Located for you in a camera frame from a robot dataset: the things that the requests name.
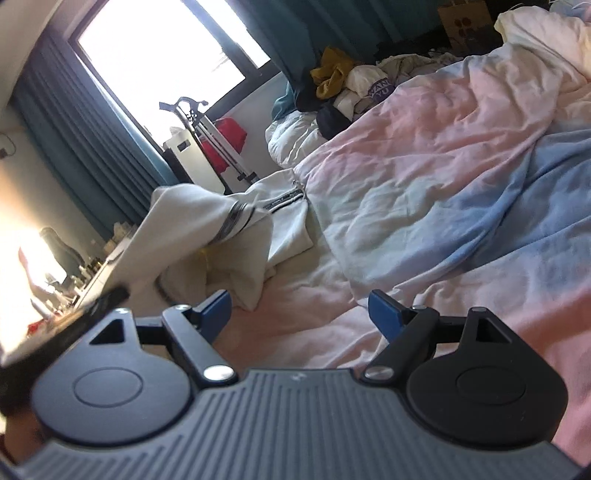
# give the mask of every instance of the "ribbed gray surface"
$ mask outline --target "ribbed gray surface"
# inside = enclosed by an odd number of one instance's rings
[[[18,470],[43,480],[567,480],[579,468],[547,443],[508,453],[448,444],[396,393],[348,371],[253,371],[200,394],[184,421],[149,442],[113,451],[51,443]]]

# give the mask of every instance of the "window pane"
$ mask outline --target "window pane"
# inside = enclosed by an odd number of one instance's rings
[[[92,64],[157,143],[181,127],[159,102],[217,102],[244,76],[180,0],[109,0],[80,37]]]
[[[250,33],[226,3],[226,0],[197,0],[228,36],[242,47],[257,67],[269,61],[269,56],[254,41]]]

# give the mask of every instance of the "blue curtain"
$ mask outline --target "blue curtain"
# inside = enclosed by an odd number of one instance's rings
[[[377,45],[440,25],[444,0],[228,0],[298,90],[327,46],[374,64]]]
[[[12,102],[51,172],[105,239],[115,222],[141,223],[155,188],[178,183],[52,30],[43,33],[31,53]]]

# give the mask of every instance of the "yellow cloth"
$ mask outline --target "yellow cloth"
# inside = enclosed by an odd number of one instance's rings
[[[316,96],[321,100],[338,95],[345,86],[349,72],[356,62],[338,48],[326,47],[320,60],[320,67],[310,72],[318,86]]]

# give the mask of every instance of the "brown paper bag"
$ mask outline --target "brown paper bag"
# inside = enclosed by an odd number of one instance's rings
[[[484,0],[451,0],[451,4],[437,9],[452,49],[465,53],[466,37],[480,27],[492,24],[491,14]]]

